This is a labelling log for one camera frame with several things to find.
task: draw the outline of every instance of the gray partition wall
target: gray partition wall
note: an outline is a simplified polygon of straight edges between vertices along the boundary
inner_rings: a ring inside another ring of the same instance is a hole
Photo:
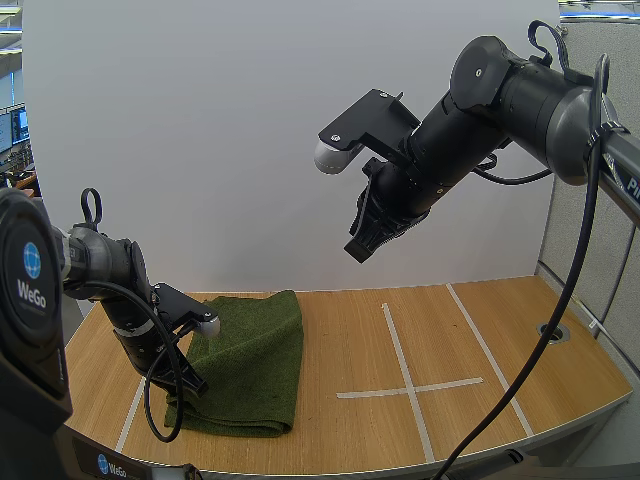
[[[564,37],[573,68],[593,74],[602,53],[611,59],[609,96],[621,122],[640,135],[640,24],[571,23]],[[584,187],[556,181],[545,238],[543,262],[565,280],[575,251],[584,206]],[[632,232],[632,223],[602,190],[598,198],[594,230],[587,259],[576,288],[576,297],[602,319]],[[538,273],[553,287],[558,282],[540,266]],[[640,234],[635,236],[624,274],[606,316],[605,327],[636,364],[640,364]],[[625,373],[630,370],[603,335],[599,342]],[[636,392],[640,383],[627,375]],[[640,395],[634,393],[594,439],[577,465],[613,465],[640,461]]]

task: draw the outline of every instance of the blue logo circle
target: blue logo circle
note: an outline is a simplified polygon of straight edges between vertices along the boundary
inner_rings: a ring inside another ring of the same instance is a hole
[[[40,252],[32,242],[27,243],[22,251],[22,259],[24,260],[24,269],[32,279],[40,276]]]
[[[100,471],[102,473],[109,473],[109,464],[107,463],[107,457],[102,454],[98,455],[98,467],[100,468]]]

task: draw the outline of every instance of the black cable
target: black cable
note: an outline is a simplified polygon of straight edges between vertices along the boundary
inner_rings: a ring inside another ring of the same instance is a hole
[[[149,427],[153,431],[153,434],[158,438],[158,440],[169,443],[173,441],[180,433],[180,428],[182,427],[182,416],[184,411],[184,400],[183,400],[183,384],[182,384],[182,371],[180,370],[180,362],[178,361],[178,355],[176,355],[176,351],[173,348],[173,342],[167,333],[167,330],[164,328],[162,321],[156,316],[154,311],[151,309],[149,305],[147,305],[140,297],[138,297],[131,290],[128,290],[124,287],[121,287],[118,284],[111,282],[102,282],[98,280],[91,280],[82,285],[86,288],[101,288],[103,290],[109,290],[111,292],[117,293],[125,297],[127,300],[136,305],[140,310],[142,310],[147,317],[153,322],[153,325],[158,330],[160,334],[160,338],[162,338],[162,343],[164,344],[163,353],[169,353],[169,361],[171,362],[171,368],[173,369],[173,376],[176,381],[176,424],[173,426],[173,430],[167,436],[162,435],[158,429],[153,424],[151,420],[151,414],[147,409],[147,405],[145,404],[145,413],[147,414],[147,420],[149,420]],[[156,360],[151,365],[151,368],[157,364],[159,358],[163,356],[158,355]]]
[[[498,156],[495,153],[490,153],[489,155],[487,155],[487,159],[489,160],[488,162],[479,163],[478,165],[476,165],[476,168],[478,170],[482,170],[483,172],[491,170],[492,168],[496,168],[496,166],[498,165]]]
[[[589,108],[589,123],[590,128],[593,131],[596,127],[600,125],[600,102],[602,99],[602,91],[603,91],[603,78],[606,78],[606,71],[609,68],[609,59],[606,54],[600,57],[600,61],[596,66],[596,74],[594,77],[594,87],[591,92],[592,102]],[[587,182],[587,194],[585,198],[584,212],[582,214],[582,226],[580,227],[580,236],[578,238],[578,244],[576,245],[576,252],[573,256],[573,262],[571,263],[571,269],[569,270],[569,275],[567,276],[567,281],[565,283],[564,288],[562,289],[562,293],[560,294],[560,298],[558,299],[558,303],[556,308],[553,310],[551,314],[551,318],[547,324],[547,328],[544,329],[544,332],[540,336],[540,340],[536,344],[533,352],[525,362],[522,370],[518,373],[518,376],[515,378],[511,386],[504,393],[502,398],[496,403],[493,409],[487,414],[484,419],[474,428],[469,435],[466,436],[462,442],[454,449],[454,451],[449,455],[449,458],[444,462],[440,470],[432,477],[432,480],[439,480],[445,474],[445,472],[449,469],[449,467],[453,464],[453,462],[458,458],[458,456],[462,453],[462,451],[467,448],[467,446],[478,436],[482,431],[493,422],[496,417],[504,410],[504,408],[509,405],[511,399],[515,396],[516,392],[520,389],[522,384],[525,382],[533,367],[535,367],[536,363],[542,356],[545,348],[551,340],[553,332],[558,327],[560,320],[562,320],[562,315],[571,300],[571,295],[573,290],[576,287],[576,283],[578,282],[578,277],[580,276],[580,270],[582,270],[582,265],[584,263],[585,256],[587,254],[587,247],[589,246],[589,239],[591,237],[591,227],[593,226],[593,218],[596,210],[596,199],[598,197],[598,180],[600,177],[600,159],[601,159],[601,145],[600,142],[597,142],[593,150],[591,151],[591,157],[589,158],[589,179]]]
[[[171,345],[173,346],[176,343],[178,343],[178,340],[180,340],[182,337],[184,337],[187,333],[192,331],[194,328],[196,328],[195,323],[190,323],[190,324],[184,325],[180,329],[180,331],[176,334],[176,338],[173,339],[173,341],[171,342]],[[167,348],[165,348],[164,350],[162,350],[160,352],[160,354],[156,357],[156,359],[153,361],[153,363],[149,367],[149,370],[147,371],[147,375],[145,376],[145,379],[144,379],[144,395],[143,395],[143,397],[144,397],[144,414],[147,417],[147,423],[149,424],[149,428],[151,428],[151,431],[153,432],[153,434],[159,440],[162,440],[163,438],[169,438],[171,435],[169,435],[168,437],[164,437],[160,433],[160,431],[156,427],[156,424],[153,421],[153,417],[151,416],[150,389],[151,389],[151,379],[153,378],[153,372],[155,372],[156,367],[158,366],[160,361],[164,358],[166,353],[167,353]],[[178,423],[177,422],[178,416],[180,417],[180,423],[182,423],[183,415],[184,415],[184,410],[182,408],[182,405],[177,404],[176,405],[176,425]]]
[[[556,281],[558,285],[564,288],[564,285],[565,285],[564,281],[558,276],[556,272],[554,272],[551,269],[551,267],[549,267],[549,265],[544,263],[542,260],[538,260],[538,265],[540,265],[549,275],[551,275],[551,277],[553,277],[553,279]],[[578,298],[574,297],[573,301],[576,304],[578,304],[578,306],[582,309],[583,312],[587,314],[587,317],[591,321],[596,322],[596,326],[598,327],[598,329],[596,330],[596,337],[598,333],[602,332],[602,334],[607,338],[607,340],[611,342],[611,345],[613,346],[613,348],[615,348],[616,351],[620,354],[622,359],[625,362],[627,362],[627,365],[629,366],[633,374],[640,381],[640,368],[638,368],[638,365],[636,365],[635,362],[631,360],[629,355],[627,355],[627,353],[622,349],[622,347],[618,344],[618,342],[609,334],[609,332],[607,332],[607,330],[604,328],[604,325],[602,325],[602,321],[599,320],[598,317],[596,317],[594,313],[589,309],[589,307],[587,307],[584,303],[582,303]]]
[[[495,175],[491,175],[490,173],[487,173],[478,167],[475,167],[472,170],[472,172],[475,173],[476,175],[480,175],[482,178],[486,180],[489,180],[494,183],[499,183],[500,185],[524,185],[525,183],[530,183],[530,182],[535,182],[536,180],[540,180],[541,178],[544,178],[553,173],[551,170],[547,169],[538,173],[534,173],[533,175],[529,175],[528,177],[502,178],[502,177],[496,177]]]
[[[636,236],[636,226],[631,225],[631,232],[629,233],[629,238],[627,239],[627,246],[624,252],[624,256],[622,257],[623,260],[622,260],[622,263],[620,264],[620,270],[618,270],[618,275],[616,276],[616,281],[613,284],[613,289],[609,294],[607,305],[604,307],[604,311],[602,312],[602,320],[600,320],[600,323],[604,323],[604,321],[607,319],[607,315],[609,314],[611,305],[613,305],[613,300],[616,297],[616,292],[618,291],[618,287],[620,286],[620,282],[622,281],[622,275],[624,274],[624,269],[627,266],[627,261],[629,260],[629,254],[631,253],[631,245],[633,244],[633,239],[635,236]]]

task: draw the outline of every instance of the white tape line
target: white tape line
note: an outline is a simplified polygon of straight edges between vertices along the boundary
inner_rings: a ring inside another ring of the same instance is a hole
[[[498,366],[498,362],[496,362],[496,359],[493,357],[491,350],[489,350],[489,346],[484,341],[484,338],[482,338],[482,335],[480,335],[480,331],[478,330],[478,327],[476,327],[476,324],[473,323],[473,320],[471,319],[471,315],[469,315],[469,312],[467,312],[467,309],[464,308],[462,301],[460,300],[460,298],[458,297],[458,295],[456,294],[455,290],[453,289],[450,283],[447,283],[447,289],[449,290],[449,293],[451,294],[455,302],[458,304],[458,308],[464,315],[464,318],[467,320],[467,324],[469,324],[471,331],[476,336],[476,340],[478,340],[480,347],[484,351],[484,354],[487,356],[489,363],[493,367],[493,371],[498,376],[500,385],[502,385],[502,388],[506,392],[507,389],[509,388],[509,384],[507,383],[507,379],[502,373],[502,370],[500,370],[500,367]],[[520,423],[522,424],[522,428],[524,428],[524,431],[527,434],[527,437],[533,436],[533,430],[531,429],[531,425],[529,425],[529,421],[527,420],[527,417],[525,417],[524,412],[522,411],[522,408],[520,408],[520,404],[515,399],[515,397],[511,399],[511,405],[513,406],[513,409],[516,411],[516,415],[518,416],[518,419],[520,420]]]
[[[131,428],[131,423],[133,422],[133,416],[136,414],[136,410],[138,409],[138,404],[140,403],[140,398],[142,397],[143,390],[144,390],[144,377],[140,379],[138,390],[136,390],[136,394],[134,395],[133,401],[131,402],[131,406],[129,407],[129,413],[127,414],[127,419],[124,421],[124,425],[122,426],[122,431],[120,432],[120,438],[118,439],[118,443],[116,444],[116,452],[118,453],[122,453],[124,442],[127,441],[127,435],[129,435],[129,429]]]
[[[389,310],[389,305],[387,305],[386,303],[383,303],[382,310],[384,310],[384,316],[387,319],[387,326],[389,327],[389,333],[391,333],[391,340],[393,341],[393,346],[396,349],[396,356],[398,357],[398,362],[400,363],[400,370],[402,371],[402,378],[404,379],[404,385],[407,389],[407,393],[409,394],[409,402],[411,403],[413,416],[416,419],[418,433],[420,433],[420,440],[422,441],[422,450],[424,451],[424,457],[427,463],[433,463],[436,461],[436,459],[433,456],[433,448],[431,448],[431,440],[429,440],[429,434],[427,433],[427,426],[424,423],[424,418],[422,417],[422,410],[420,410],[420,404],[418,403],[418,397],[416,395],[415,389],[413,388],[413,383],[411,382],[409,367],[407,366],[407,361],[404,358],[404,353],[402,353],[402,347],[400,346],[400,339],[398,338],[398,332],[396,332],[396,327],[393,324],[393,318],[391,318],[391,311]]]
[[[368,392],[344,392],[336,393],[338,398],[368,398],[368,397],[387,397],[389,395],[402,395],[407,393],[406,388],[396,388],[395,390],[371,390]]]
[[[422,387],[416,387],[416,392],[431,392],[433,390],[442,390],[443,388],[463,387],[464,385],[473,385],[476,383],[482,383],[481,377],[467,378],[465,380],[456,380],[455,382],[446,383],[434,383],[432,385],[424,385]]]

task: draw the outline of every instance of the white wall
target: white wall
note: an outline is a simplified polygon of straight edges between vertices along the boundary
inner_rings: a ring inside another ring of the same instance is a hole
[[[477,35],[497,34],[528,57],[527,26],[534,18],[555,25],[555,0],[138,0],[114,8],[31,0],[25,11],[32,144],[61,227],[81,219],[82,188],[97,188],[102,230],[138,240],[151,280],[184,290],[534,272],[551,179],[510,188],[470,175],[422,226],[359,265],[342,248],[366,186],[367,152],[334,177],[312,157],[317,133],[371,88],[402,90],[403,102],[426,115]],[[540,169],[517,147],[500,162],[505,175]]]

